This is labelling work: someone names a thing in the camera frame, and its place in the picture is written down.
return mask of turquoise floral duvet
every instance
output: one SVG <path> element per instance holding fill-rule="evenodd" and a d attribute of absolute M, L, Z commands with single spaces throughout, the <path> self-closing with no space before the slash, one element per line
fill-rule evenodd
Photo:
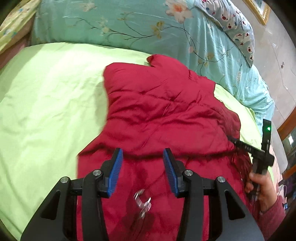
<path fill-rule="evenodd" d="M 194 0 L 42 0 L 32 44 L 77 42 L 159 53 L 206 76 L 271 120 L 274 101 L 257 68 Z"/>

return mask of metal screw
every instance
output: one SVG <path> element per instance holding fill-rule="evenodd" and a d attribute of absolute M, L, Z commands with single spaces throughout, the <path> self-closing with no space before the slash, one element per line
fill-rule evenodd
<path fill-rule="evenodd" d="M 94 171 L 93 171 L 93 175 L 94 175 L 94 176 L 99 176 L 99 175 L 101 175 L 101 174 L 102 174 L 101 170 L 94 170 Z"/>
<path fill-rule="evenodd" d="M 223 182 L 226 181 L 224 177 L 218 177 L 217 180 L 218 180 L 218 182 L 220 182 L 220 183 L 223 183 Z"/>
<path fill-rule="evenodd" d="M 67 183 L 68 181 L 69 181 L 69 178 L 67 178 L 67 177 L 61 178 L 61 183 Z"/>
<path fill-rule="evenodd" d="M 193 171 L 191 171 L 191 170 L 185 170 L 184 174 L 186 176 L 192 176 L 193 175 Z"/>

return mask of blue gripper pad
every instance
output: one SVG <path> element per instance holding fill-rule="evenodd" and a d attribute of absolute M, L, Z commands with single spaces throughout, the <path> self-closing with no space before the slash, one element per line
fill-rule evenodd
<path fill-rule="evenodd" d="M 108 180 L 107 194 L 109 197 L 111 197 L 111 195 L 115 191 L 115 187 L 118 181 L 118 176 L 119 176 L 119 172 L 120 172 L 122 161 L 123 161 L 123 151 L 121 148 L 117 148 L 115 150 L 110 161 L 114 162 L 114 164 Z"/>
<path fill-rule="evenodd" d="M 179 196 L 178 178 L 177 178 L 177 175 L 175 173 L 175 169 L 174 169 L 174 167 L 172 165 L 170 157 L 174 158 L 173 155 L 172 155 L 171 150 L 169 148 L 164 149 L 164 151 L 163 151 L 163 163 L 165 165 L 165 172 L 166 172 L 166 175 L 168 177 L 168 182 L 170 184 L 170 189 L 171 189 L 172 193 L 174 193 L 174 195 L 176 197 L 178 197 Z"/>

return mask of red quilted blanket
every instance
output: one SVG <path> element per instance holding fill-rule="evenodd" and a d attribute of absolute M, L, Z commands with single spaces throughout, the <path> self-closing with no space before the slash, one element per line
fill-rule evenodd
<path fill-rule="evenodd" d="M 78 177 L 100 168 L 116 147 L 124 161 L 115 193 L 103 200 L 110 241 L 176 240 L 183 199 L 170 191 L 162 154 L 171 148 L 186 168 L 202 177 L 224 176 L 242 201 L 249 157 L 236 153 L 227 135 L 239 138 L 240 120 L 214 97 L 215 83 L 188 70 L 179 61 L 152 55 L 150 66 L 113 63 L 104 72 L 109 111 L 102 133 L 80 154 Z M 151 197 L 142 224 L 134 194 Z M 208 239 L 205 198 L 203 239 Z M 82 240 L 78 209 L 78 240 Z"/>

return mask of picture frame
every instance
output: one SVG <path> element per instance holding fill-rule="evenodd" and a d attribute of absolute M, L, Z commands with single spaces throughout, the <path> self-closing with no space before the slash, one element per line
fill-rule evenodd
<path fill-rule="evenodd" d="M 270 7 L 263 0 L 243 0 L 251 9 L 255 17 L 262 25 L 266 25 L 270 14 Z"/>

